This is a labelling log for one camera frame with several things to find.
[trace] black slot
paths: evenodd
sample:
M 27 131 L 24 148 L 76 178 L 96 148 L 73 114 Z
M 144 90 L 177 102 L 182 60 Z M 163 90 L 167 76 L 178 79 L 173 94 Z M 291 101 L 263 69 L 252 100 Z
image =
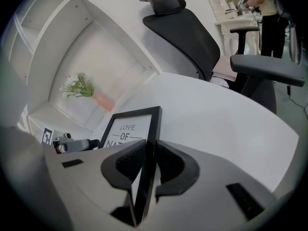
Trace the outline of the black slot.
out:
M 241 184 L 230 184 L 226 187 L 248 220 L 264 210 Z
M 72 161 L 63 162 L 62 165 L 63 165 L 64 168 L 67 168 L 67 167 L 72 167 L 72 166 L 82 164 L 82 163 L 83 163 L 82 160 L 75 159 L 75 160 L 72 160 Z

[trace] orange vase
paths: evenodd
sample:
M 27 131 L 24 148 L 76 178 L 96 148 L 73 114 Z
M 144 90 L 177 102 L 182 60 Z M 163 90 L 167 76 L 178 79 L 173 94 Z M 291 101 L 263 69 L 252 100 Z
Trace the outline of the orange vase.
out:
M 112 109 L 114 108 L 115 104 L 113 101 L 111 101 L 108 98 L 105 98 L 97 93 L 92 95 L 92 98 L 94 98 L 96 100 L 96 102 L 103 107 L 104 109 L 108 110 L 108 111 L 112 111 Z

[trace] white table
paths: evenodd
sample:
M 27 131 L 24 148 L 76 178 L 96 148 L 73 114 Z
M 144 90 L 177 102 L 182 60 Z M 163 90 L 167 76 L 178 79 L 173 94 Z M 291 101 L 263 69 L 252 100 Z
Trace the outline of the white table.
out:
M 245 26 L 257 26 L 256 20 L 250 15 L 241 15 L 233 19 L 225 19 L 215 22 L 215 25 L 221 26 L 221 33 L 224 39 L 224 47 L 226 56 L 232 56 L 231 50 L 231 39 L 238 39 L 237 33 L 230 33 L 230 29 Z M 260 55 L 259 50 L 259 34 L 258 32 L 248 32 L 246 34 L 247 42 L 250 47 L 250 52 L 252 55 Z
M 160 139 L 229 159 L 274 191 L 293 157 L 298 135 L 275 114 L 229 89 L 163 73 L 116 113 L 161 106 Z M 112 113 L 94 131 L 101 139 Z

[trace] person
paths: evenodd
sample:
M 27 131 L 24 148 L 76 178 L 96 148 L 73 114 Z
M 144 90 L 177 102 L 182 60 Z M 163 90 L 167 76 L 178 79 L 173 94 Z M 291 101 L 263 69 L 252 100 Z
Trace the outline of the person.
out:
M 282 58 L 288 20 L 278 15 L 275 0 L 249 0 L 243 4 L 247 10 L 254 6 L 259 6 L 263 16 L 261 55 Z

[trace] white shelf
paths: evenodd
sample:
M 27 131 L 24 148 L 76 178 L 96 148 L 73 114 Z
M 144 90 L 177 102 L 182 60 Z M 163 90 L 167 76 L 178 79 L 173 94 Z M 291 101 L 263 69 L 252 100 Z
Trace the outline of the white shelf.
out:
M 62 59 L 49 100 L 65 114 L 86 126 L 98 105 L 91 98 L 64 99 L 60 87 L 66 76 L 86 72 L 95 91 L 116 102 L 144 70 L 104 27 L 93 21 L 80 33 Z M 102 119 L 106 111 L 99 107 L 96 113 L 99 112 Z
M 18 21 L 22 23 L 27 12 L 36 0 L 23 0 L 16 10 Z
M 62 58 L 91 21 L 92 17 L 81 0 L 69 0 L 54 15 L 39 39 L 31 61 L 27 78 L 27 85 L 31 90 L 27 102 L 28 113 L 48 100 L 52 81 Z
M 70 133 L 74 140 L 88 139 L 92 135 L 91 131 L 63 115 L 48 101 L 32 112 L 29 115 L 29 120 L 31 120 L 32 128 L 39 128 L 43 131 L 44 127 L 48 126 L 62 133 Z
M 39 35 L 39 31 L 36 29 L 32 29 L 26 26 L 22 26 L 21 31 L 23 32 L 23 35 L 27 41 L 27 43 L 29 44 L 31 49 L 34 49 L 35 44 L 37 42 L 38 39 L 38 35 Z
M 41 138 L 42 138 L 42 135 L 43 135 L 43 130 L 38 125 L 36 125 L 36 123 L 31 119 L 31 117 L 29 117 L 29 125 L 30 125 L 30 129 L 31 129 L 32 135 L 39 142 L 41 142 Z
M 24 132 L 31 133 L 28 117 L 25 113 L 21 113 L 17 122 L 17 127 Z
M 63 99 L 59 88 L 66 75 L 85 72 L 96 92 L 119 107 L 161 71 L 138 40 L 87 0 L 30 0 L 23 6 L 14 17 L 15 33 L 7 33 L 15 35 L 10 63 L 26 82 L 24 112 L 38 140 L 44 126 L 88 139 L 108 113 L 92 98 Z
M 39 34 L 65 0 L 25 0 L 16 11 L 16 21 L 26 43 L 34 51 Z
M 64 0 L 35 0 L 21 25 L 40 31 L 51 14 L 63 1 Z
M 17 35 L 17 27 L 15 25 L 14 19 L 11 18 L 10 22 L 7 25 L 7 31 L 5 35 L 3 35 L 4 40 L 3 40 L 3 53 L 7 57 L 8 60 L 10 60 L 11 53 L 12 53 L 12 48 L 13 44 Z
M 10 64 L 23 82 L 26 82 L 31 58 L 31 52 L 24 44 L 21 36 L 17 34 L 12 48 Z

